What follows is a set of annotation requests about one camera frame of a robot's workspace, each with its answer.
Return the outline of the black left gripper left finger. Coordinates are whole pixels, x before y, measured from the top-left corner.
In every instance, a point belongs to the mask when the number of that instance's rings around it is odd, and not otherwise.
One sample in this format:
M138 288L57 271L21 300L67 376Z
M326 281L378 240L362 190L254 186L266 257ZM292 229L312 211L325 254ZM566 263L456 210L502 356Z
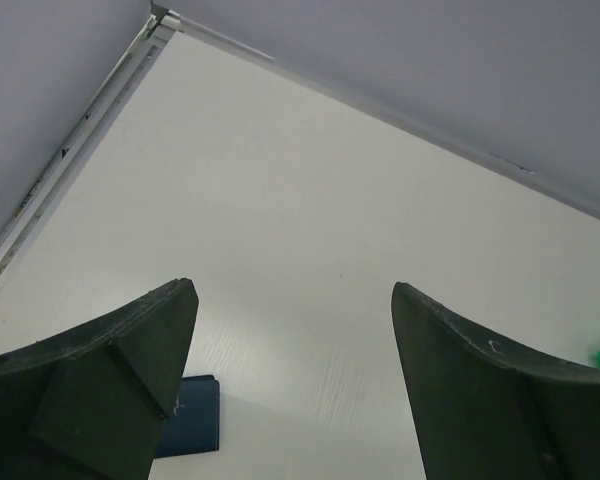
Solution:
M176 279L0 354L0 479L147 478L198 305Z

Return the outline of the blue leather card holder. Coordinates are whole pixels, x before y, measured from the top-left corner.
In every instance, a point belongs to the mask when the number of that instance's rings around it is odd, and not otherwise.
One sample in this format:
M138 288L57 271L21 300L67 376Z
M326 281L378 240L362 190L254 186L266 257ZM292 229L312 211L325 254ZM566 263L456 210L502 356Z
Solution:
M213 375L183 378L154 458L202 454L220 447L220 383Z

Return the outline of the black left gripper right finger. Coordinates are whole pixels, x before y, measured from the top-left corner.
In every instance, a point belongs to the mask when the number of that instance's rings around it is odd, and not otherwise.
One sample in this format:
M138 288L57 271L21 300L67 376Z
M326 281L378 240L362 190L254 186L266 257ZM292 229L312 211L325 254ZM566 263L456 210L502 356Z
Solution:
M600 479L600 369L398 283L391 312L429 479Z

